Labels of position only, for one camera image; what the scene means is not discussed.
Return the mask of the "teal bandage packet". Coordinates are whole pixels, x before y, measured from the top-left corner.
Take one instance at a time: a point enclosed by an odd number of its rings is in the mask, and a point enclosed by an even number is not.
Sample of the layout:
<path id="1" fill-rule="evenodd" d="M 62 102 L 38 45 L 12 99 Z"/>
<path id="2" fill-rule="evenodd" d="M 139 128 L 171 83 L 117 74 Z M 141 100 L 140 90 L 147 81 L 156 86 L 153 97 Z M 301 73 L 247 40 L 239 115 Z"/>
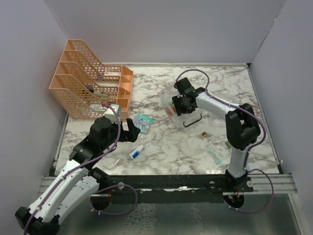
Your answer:
<path id="1" fill-rule="evenodd" d="M 136 119 L 134 120 L 134 125 L 138 129 L 140 129 L 141 133 L 148 134 L 151 129 L 152 123 L 143 119 Z"/>
<path id="2" fill-rule="evenodd" d="M 154 124 L 155 120 L 144 115 L 144 114 L 136 114 L 136 118 L 138 118 L 138 122 L 140 124 L 145 124 L 145 125 L 148 125 L 148 124 Z"/>

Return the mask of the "brown syrup bottle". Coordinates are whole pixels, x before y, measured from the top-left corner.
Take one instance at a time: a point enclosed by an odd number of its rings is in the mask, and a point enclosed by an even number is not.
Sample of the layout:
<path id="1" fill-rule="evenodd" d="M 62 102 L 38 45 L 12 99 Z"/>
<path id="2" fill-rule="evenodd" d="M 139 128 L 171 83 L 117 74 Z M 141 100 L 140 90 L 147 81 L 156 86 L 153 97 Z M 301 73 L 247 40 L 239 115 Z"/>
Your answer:
<path id="1" fill-rule="evenodd" d="M 173 110 L 174 112 L 176 112 L 176 108 L 175 108 L 174 104 L 171 104 L 170 107 L 172 108 L 172 110 Z"/>

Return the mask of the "clear medicine kit box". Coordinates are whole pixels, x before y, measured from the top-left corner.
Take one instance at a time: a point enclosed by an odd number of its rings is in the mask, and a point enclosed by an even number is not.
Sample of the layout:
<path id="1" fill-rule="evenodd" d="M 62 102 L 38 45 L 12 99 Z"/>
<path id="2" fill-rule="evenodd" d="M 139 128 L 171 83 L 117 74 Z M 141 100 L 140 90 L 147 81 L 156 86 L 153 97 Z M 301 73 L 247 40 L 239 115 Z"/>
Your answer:
<path id="1" fill-rule="evenodd" d="M 203 87 L 170 85 L 160 93 L 161 107 L 178 128 L 189 127 L 202 119 L 204 111 L 225 120 L 225 115 L 234 109 L 208 96 Z"/>

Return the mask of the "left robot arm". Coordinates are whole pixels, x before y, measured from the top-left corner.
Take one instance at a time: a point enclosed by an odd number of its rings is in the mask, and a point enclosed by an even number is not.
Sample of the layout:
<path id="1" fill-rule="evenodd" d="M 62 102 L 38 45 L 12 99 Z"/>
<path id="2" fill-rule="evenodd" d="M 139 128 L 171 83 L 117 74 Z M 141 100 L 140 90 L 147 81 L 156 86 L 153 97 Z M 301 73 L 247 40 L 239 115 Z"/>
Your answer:
<path id="1" fill-rule="evenodd" d="M 29 207 L 20 207 L 15 217 L 26 235 L 55 235 L 67 216 L 91 194 L 107 190 L 108 181 L 94 165 L 112 152 L 118 142 L 135 142 L 140 129 L 127 119 L 97 118 L 89 134 L 73 148 L 62 172 Z"/>

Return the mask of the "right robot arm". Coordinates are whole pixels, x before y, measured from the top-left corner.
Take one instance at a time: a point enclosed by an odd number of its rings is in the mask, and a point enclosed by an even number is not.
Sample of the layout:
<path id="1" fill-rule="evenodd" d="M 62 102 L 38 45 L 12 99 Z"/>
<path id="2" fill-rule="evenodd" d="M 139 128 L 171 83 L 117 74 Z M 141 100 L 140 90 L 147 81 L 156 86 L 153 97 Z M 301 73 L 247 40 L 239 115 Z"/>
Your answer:
<path id="1" fill-rule="evenodd" d="M 261 134 L 253 108 L 245 103 L 236 105 L 207 93 L 205 88 L 195 89 L 187 78 L 174 84 L 179 95 L 172 97 L 178 116 L 190 114 L 197 108 L 211 112 L 225 121 L 227 140 L 231 145 L 230 163 L 225 172 L 225 187 L 238 190 L 247 177 L 248 148 Z"/>

